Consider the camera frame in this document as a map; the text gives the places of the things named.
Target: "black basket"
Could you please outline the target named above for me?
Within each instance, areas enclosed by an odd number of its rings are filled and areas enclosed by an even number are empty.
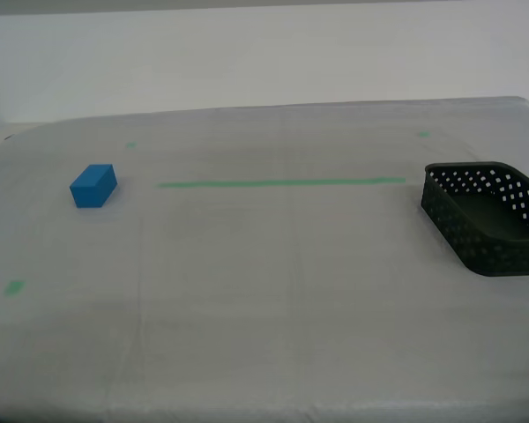
[[[425,168],[421,207],[471,271],[529,275],[529,178],[503,163]]]

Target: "green tape mark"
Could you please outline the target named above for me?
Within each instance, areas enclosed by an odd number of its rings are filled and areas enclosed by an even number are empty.
[[[199,181],[199,182],[163,182],[157,188],[257,188],[289,187],[315,185],[378,185],[381,183],[406,183],[406,178],[370,178],[370,179],[287,179],[270,181]]]
[[[6,297],[12,297],[17,295],[24,289],[26,282],[23,280],[11,280],[8,286],[4,289],[4,295]]]

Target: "perforated basket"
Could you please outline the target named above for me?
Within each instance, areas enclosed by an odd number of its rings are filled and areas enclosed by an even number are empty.
[[[529,275],[529,178],[517,169],[496,162],[428,165],[421,207],[471,271]]]

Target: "blue block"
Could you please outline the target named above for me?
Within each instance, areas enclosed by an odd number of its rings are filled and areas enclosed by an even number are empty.
[[[112,165],[90,165],[71,184],[78,208],[102,207],[117,185]]]

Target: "basket rim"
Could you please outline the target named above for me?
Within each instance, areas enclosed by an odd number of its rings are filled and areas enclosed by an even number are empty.
[[[529,183],[529,176],[526,174],[523,174],[519,170],[517,170],[515,167],[512,167],[510,165],[507,165],[505,163],[502,163],[501,161],[460,161],[460,162],[448,162],[448,163],[431,163],[429,165],[425,166],[425,175],[428,175],[429,172],[431,172],[433,169],[437,167],[482,167],[482,166],[494,166],[494,167],[503,167],[506,170],[509,170],[513,174],[519,176],[521,179],[525,179],[526,182]],[[523,239],[523,240],[512,240],[509,238],[498,238],[496,236],[488,235],[484,231],[480,229],[478,225],[474,223],[472,219],[463,211],[462,208],[460,208],[456,201],[452,199],[452,197],[449,195],[448,192],[445,192],[443,187],[441,187],[433,177],[429,178],[429,183],[432,183],[434,187],[439,189],[441,193],[446,197],[446,201],[449,203],[450,206],[452,206],[458,213],[460,213],[466,221],[468,221],[478,232],[481,233],[482,236],[487,238],[490,241],[493,242],[500,242],[502,244],[510,244],[513,247],[522,247],[527,246],[529,247],[529,239]]]

